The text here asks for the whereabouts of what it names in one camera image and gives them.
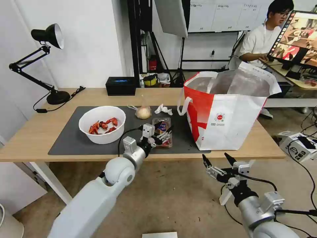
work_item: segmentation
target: paper on floor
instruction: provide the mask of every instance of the paper on floor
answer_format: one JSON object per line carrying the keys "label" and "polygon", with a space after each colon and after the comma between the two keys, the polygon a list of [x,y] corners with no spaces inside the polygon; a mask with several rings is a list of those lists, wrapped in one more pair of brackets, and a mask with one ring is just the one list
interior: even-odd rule
{"label": "paper on floor", "polygon": [[177,232],[142,234],[142,238],[178,238]]}

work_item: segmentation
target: lamp base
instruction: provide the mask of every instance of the lamp base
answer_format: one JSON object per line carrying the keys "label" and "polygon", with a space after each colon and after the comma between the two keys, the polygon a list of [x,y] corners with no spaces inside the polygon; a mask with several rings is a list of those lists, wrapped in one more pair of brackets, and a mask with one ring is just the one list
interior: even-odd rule
{"label": "lamp base", "polygon": [[47,96],[46,101],[48,104],[57,105],[67,102],[70,99],[70,95],[65,91],[57,91],[51,92],[50,95]]}

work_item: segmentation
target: logo on bag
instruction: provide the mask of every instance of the logo on bag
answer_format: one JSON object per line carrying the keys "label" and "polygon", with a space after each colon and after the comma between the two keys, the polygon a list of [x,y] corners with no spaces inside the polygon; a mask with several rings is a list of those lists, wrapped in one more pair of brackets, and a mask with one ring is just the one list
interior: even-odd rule
{"label": "logo on bag", "polygon": [[216,115],[215,120],[216,120],[217,122],[223,122],[223,121],[225,120],[225,115],[222,114],[222,113],[218,113],[218,114]]}

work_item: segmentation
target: black box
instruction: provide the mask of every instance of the black box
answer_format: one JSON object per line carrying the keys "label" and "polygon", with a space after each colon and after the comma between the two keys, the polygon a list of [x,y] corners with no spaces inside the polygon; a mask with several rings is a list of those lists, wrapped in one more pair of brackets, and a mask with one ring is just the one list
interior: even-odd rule
{"label": "black box", "polygon": [[135,95],[134,77],[109,77],[106,82],[108,96]]}

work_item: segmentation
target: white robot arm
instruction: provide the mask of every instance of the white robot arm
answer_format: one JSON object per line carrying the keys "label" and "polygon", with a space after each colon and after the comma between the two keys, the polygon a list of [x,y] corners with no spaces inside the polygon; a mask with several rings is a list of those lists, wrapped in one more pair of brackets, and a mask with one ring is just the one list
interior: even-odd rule
{"label": "white robot arm", "polygon": [[250,172],[250,165],[243,161],[237,162],[227,153],[225,156],[231,164],[231,168],[214,167],[205,155],[203,155],[204,165],[212,178],[225,183],[226,188],[232,192],[234,203],[241,211],[242,224],[248,236],[250,238],[299,238],[291,228],[275,222],[276,213],[316,216],[316,211],[283,210],[281,206],[285,199],[277,191],[267,192],[262,199],[259,199],[256,192],[247,185],[247,178],[251,179],[251,177],[246,176]]}
{"label": "white robot arm", "polygon": [[140,143],[126,137],[123,157],[110,160],[95,180],[87,183],[55,219],[48,238],[88,238],[109,214],[118,195],[134,179],[143,160],[157,143],[164,143],[170,131],[155,136],[155,126],[143,125]]}
{"label": "white robot arm", "polygon": [[[55,219],[48,238],[88,238],[109,214],[118,195],[134,179],[143,160],[157,144],[164,143],[170,137],[171,128],[162,135],[155,135],[155,126],[145,124],[142,127],[140,143],[126,137],[123,140],[123,157],[110,160],[105,170],[93,181],[87,183],[72,201]],[[299,238],[289,227],[274,222],[276,212],[282,210],[284,199],[277,192],[264,194],[260,201],[258,195],[247,186],[247,180],[241,176],[248,173],[250,165],[237,162],[225,154],[231,168],[219,169],[211,165],[203,155],[207,173],[219,182],[225,183],[234,196],[234,203],[240,209],[243,226],[250,238]]]}

